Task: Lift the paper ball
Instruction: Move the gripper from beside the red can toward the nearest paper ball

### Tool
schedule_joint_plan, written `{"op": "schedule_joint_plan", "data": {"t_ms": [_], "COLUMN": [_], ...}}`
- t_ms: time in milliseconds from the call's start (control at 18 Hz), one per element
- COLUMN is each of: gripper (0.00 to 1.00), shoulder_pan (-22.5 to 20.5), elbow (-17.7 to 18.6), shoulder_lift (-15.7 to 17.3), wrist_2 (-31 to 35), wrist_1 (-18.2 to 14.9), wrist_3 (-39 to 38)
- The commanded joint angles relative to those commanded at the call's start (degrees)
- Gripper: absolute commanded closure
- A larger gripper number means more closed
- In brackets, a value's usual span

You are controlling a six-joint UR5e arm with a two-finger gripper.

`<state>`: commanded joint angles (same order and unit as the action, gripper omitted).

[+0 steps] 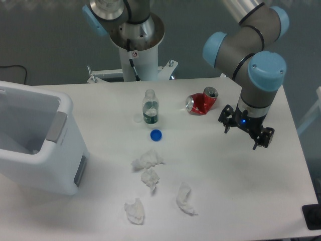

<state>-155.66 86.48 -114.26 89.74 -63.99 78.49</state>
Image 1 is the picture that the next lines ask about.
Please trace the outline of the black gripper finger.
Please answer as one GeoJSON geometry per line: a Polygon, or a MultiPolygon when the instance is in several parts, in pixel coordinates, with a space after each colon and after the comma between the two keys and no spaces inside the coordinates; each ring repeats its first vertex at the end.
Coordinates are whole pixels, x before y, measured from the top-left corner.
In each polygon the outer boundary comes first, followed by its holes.
{"type": "Polygon", "coordinates": [[[236,121],[234,120],[234,109],[230,105],[226,105],[221,111],[218,121],[224,126],[224,133],[226,134],[230,128],[236,127],[236,121]]]}
{"type": "Polygon", "coordinates": [[[269,144],[273,139],[275,130],[270,127],[262,128],[260,134],[257,136],[255,140],[255,144],[253,146],[253,150],[256,150],[257,147],[268,148],[269,144]]]}

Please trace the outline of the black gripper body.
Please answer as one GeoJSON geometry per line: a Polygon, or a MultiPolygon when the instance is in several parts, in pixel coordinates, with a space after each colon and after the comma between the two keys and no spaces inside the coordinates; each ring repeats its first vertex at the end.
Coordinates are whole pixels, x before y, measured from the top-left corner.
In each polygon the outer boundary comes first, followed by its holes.
{"type": "Polygon", "coordinates": [[[263,121],[265,119],[264,108],[254,108],[244,103],[239,103],[235,114],[238,128],[247,132],[254,140],[262,138],[263,121]]]}

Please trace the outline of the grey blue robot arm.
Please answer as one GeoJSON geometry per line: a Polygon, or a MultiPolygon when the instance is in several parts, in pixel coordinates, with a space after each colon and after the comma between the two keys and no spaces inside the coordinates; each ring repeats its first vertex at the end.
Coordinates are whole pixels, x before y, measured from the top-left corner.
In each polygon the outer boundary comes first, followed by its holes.
{"type": "MultiPolygon", "coordinates": [[[[256,147],[268,147],[274,129],[263,121],[286,74],[286,62],[265,48],[288,30],[289,18],[279,7],[263,1],[224,1],[240,26],[234,36],[216,32],[203,47],[203,58],[241,86],[235,108],[227,105],[219,116],[226,131],[237,127],[256,147]]],[[[82,8],[91,28],[109,35],[119,49],[125,81],[159,80],[158,46],[164,38],[162,20],[149,1],[90,1],[82,8]]]]}

